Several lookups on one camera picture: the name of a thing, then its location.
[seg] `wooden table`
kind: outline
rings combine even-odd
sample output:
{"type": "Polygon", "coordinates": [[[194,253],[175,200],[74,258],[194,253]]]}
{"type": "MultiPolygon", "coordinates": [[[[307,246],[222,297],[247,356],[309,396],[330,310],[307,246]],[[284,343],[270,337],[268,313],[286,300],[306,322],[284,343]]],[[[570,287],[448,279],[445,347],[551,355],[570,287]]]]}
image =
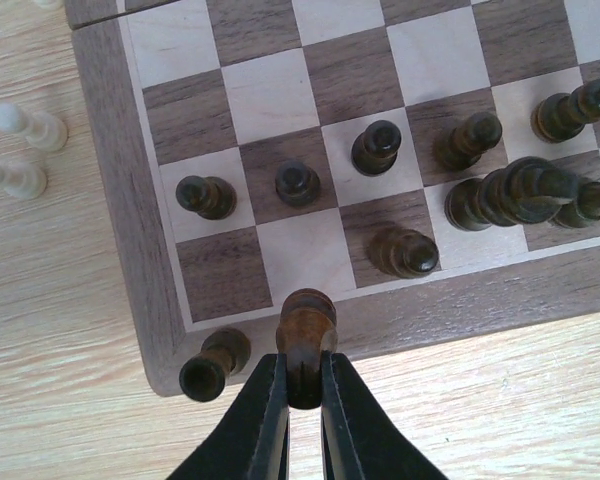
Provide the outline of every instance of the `wooden table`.
{"type": "MultiPolygon", "coordinates": [[[[0,101],[69,125],[49,174],[0,192],[0,478],[164,478],[238,392],[207,405],[147,385],[62,12],[0,0],[0,101]]],[[[600,478],[600,314],[356,364],[450,478],[600,478]]],[[[293,412],[291,478],[322,478],[318,412],[293,412]]]]}

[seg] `chessboard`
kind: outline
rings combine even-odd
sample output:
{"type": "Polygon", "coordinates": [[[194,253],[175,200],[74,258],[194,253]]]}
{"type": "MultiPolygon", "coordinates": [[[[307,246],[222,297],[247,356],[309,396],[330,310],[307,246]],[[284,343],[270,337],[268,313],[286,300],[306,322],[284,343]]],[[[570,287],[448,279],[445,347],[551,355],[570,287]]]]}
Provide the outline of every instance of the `chessboard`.
{"type": "Polygon", "coordinates": [[[244,381],[276,351],[282,302],[299,288],[332,298],[338,348],[353,359],[600,311],[600,222],[463,232],[444,213],[456,183],[525,156],[600,181],[600,121],[560,144],[540,141],[529,121],[549,95],[600,77],[600,0],[100,0],[67,10],[158,394],[181,393],[182,365],[227,325],[251,341],[232,380],[244,381]],[[470,169],[445,170],[433,139],[478,111],[498,116],[502,141],[470,169]],[[389,172],[367,177],[351,146],[379,119],[400,128],[402,146],[389,172]],[[280,201],[274,177],[287,160],[318,173],[318,201],[280,201]],[[235,212],[209,221],[183,209],[175,190],[191,175],[230,182],[235,212]],[[366,242],[396,223],[435,240],[437,271],[405,280],[371,265],[366,242]]]}

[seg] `chess piece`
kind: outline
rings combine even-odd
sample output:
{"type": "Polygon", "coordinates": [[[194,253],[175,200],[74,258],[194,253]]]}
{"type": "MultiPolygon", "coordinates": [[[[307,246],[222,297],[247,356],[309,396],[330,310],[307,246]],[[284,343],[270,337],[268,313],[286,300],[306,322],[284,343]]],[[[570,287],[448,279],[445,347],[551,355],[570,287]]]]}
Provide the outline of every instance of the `chess piece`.
{"type": "Polygon", "coordinates": [[[502,124],[489,112],[471,115],[462,124],[443,132],[433,144],[433,153],[449,170],[466,170],[502,138],[502,124]]]}
{"type": "Polygon", "coordinates": [[[236,208],[236,191],[218,177],[183,178],[176,187],[176,199],[182,208],[207,220],[222,220],[236,208]]]}
{"type": "Polygon", "coordinates": [[[440,258],[433,240],[399,226],[380,230],[371,240],[367,256],[378,270],[398,278],[426,277],[440,258]]]}
{"type": "Polygon", "coordinates": [[[585,228],[600,221],[600,182],[584,181],[578,197],[564,205],[552,223],[564,228],[585,228]]]}
{"type": "Polygon", "coordinates": [[[560,143],[600,120],[600,78],[573,93],[557,93],[540,102],[531,114],[534,133],[545,142],[560,143]]]}
{"type": "Polygon", "coordinates": [[[47,176],[29,163],[0,164],[0,188],[12,197],[30,200],[47,188],[47,176]]]}
{"type": "Polygon", "coordinates": [[[402,134],[396,125],[386,120],[373,122],[353,143],[353,166],[369,177],[383,174],[396,163],[401,144],[402,134]]]}
{"type": "Polygon", "coordinates": [[[191,400],[215,400],[224,390],[226,379],[240,373],[250,356],[251,343],[244,333],[235,328],[217,330],[180,370],[180,388],[191,400]]]}
{"type": "Polygon", "coordinates": [[[304,207],[320,195],[320,178],[302,162],[284,162],[276,173],[276,193],[287,205],[304,207]]]}
{"type": "Polygon", "coordinates": [[[57,10],[64,5],[64,0],[33,0],[33,3],[45,10],[57,10]]]}
{"type": "Polygon", "coordinates": [[[578,194],[578,177],[538,157],[525,157],[472,178],[447,194],[445,214],[456,228],[480,231],[491,225],[511,227],[552,219],[578,194]]]}
{"type": "Polygon", "coordinates": [[[12,103],[0,105],[0,131],[24,137],[29,145],[56,152],[67,143],[67,126],[47,112],[29,114],[12,103]]]}
{"type": "Polygon", "coordinates": [[[336,323],[333,302],[318,290],[297,290],[282,304],[276,346],[287,356],[290,407],[308,410],[320,406],[320,358],[324,351],[336,351],[336,323]]]}

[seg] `chessboard border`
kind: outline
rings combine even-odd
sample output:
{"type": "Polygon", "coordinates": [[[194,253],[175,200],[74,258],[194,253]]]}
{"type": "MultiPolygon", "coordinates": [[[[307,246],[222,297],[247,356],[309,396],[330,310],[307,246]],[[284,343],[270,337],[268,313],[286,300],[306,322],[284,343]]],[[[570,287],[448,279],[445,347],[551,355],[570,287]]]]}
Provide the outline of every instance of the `chessboard border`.
{"type": "Polygon", "coordinates": [[[147,10],[179,0],[65,0],[69,28],[77,30],[87,25],[147,10]]]}
{"type": "MultiPolygon", "coordinates": [[[[170,396],[181,393],[181,365],[215,327],[185,331],[121,21],[77,30],[73,46],[147,378],[170,396]]],[[[600,246],[343,300],[336,309],[339,350],[352,359],[598,312],[600,246]]],[[[276,323],[271,315],[233,324],[253,352],[231,383],[275,351],[276,323]]]]}

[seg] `white chess piece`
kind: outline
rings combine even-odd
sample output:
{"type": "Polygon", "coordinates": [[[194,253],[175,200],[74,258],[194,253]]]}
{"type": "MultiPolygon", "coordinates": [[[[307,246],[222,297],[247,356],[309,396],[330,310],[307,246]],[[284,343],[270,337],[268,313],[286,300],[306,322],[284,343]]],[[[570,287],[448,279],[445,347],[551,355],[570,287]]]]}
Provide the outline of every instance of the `white chess piece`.
{"type": "Polygon", "coordinates": [[[64,5],[64,0],[33,0],[33,3],[45,10],[56,10],[64,5]]]}
{"type": "Polygon", "coordinates": [[[47,112],[27,113],[12,103],[0,105],[0,131],[25,137],[32,147],[55,152],[67,143],[67,126],[47,112]]]}
{"type": "Polygon", "coordinates": [[[30,163],[0,163],[0,188],[12,197],[29,200],[39,197],[47,188],[47,176],[30,163]]]}

